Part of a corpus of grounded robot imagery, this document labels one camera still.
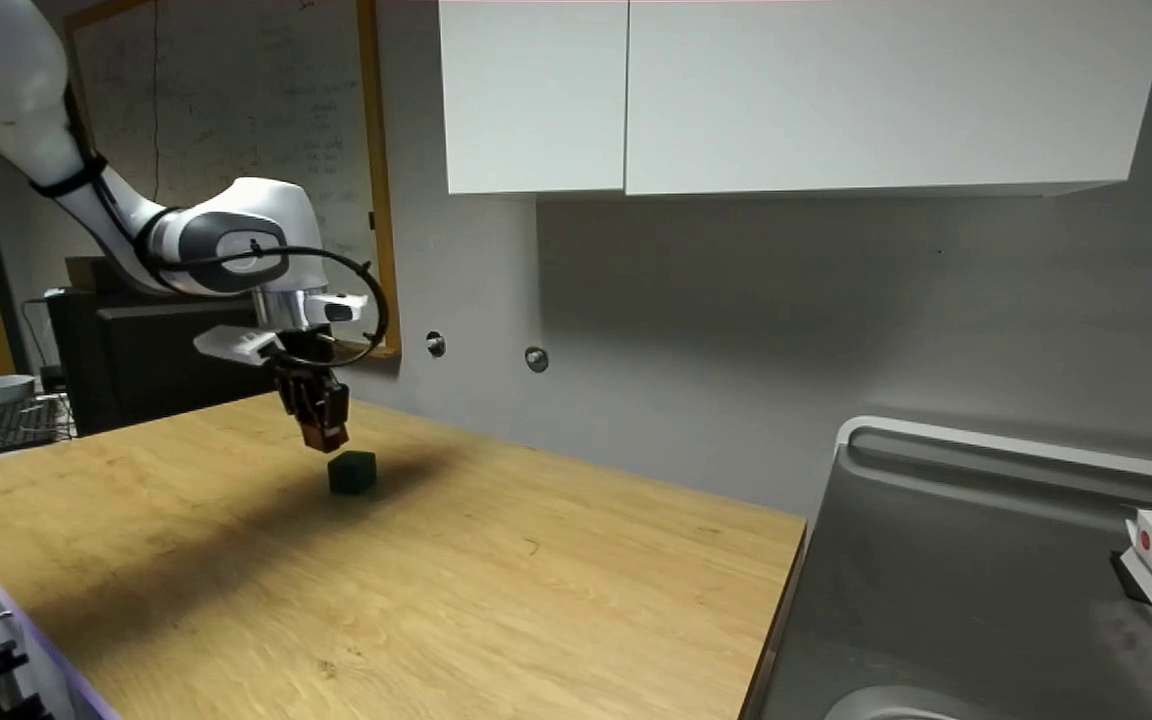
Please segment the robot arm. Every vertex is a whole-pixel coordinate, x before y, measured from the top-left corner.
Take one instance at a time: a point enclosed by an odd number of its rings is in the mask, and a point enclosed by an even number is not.
[[[304,443],[341,449],[350,386],[331,375],[331,320],[361,320],[369,295],[329,293],[319,225],[304,187],[242,174],[198,207],[164,207],[141,195],[116,166],[93,156],[63,108],[70,58],[34,0],[0,0],[0,156],[37,192],[53,195],[121,277],[149,295],[255,293],[270,333],[216,328],[199,353],[272,367]],[[369,279],[383,336],[383,295]]]

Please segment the wall cabinet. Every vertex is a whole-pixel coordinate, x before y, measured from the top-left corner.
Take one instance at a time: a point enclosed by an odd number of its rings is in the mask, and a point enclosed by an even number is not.
[[[440,0],[450,192],[626,187],[627,0]]]
[[[1149,87],[1152,0],[444,0],[454,192],[1112,182]]]

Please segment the stainless steel sink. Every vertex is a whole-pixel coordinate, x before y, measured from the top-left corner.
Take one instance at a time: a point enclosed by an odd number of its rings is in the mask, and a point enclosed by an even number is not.
[[[1112,553],[1152,458],[855,418],[750,715],[1149,720],[1152,611]]]

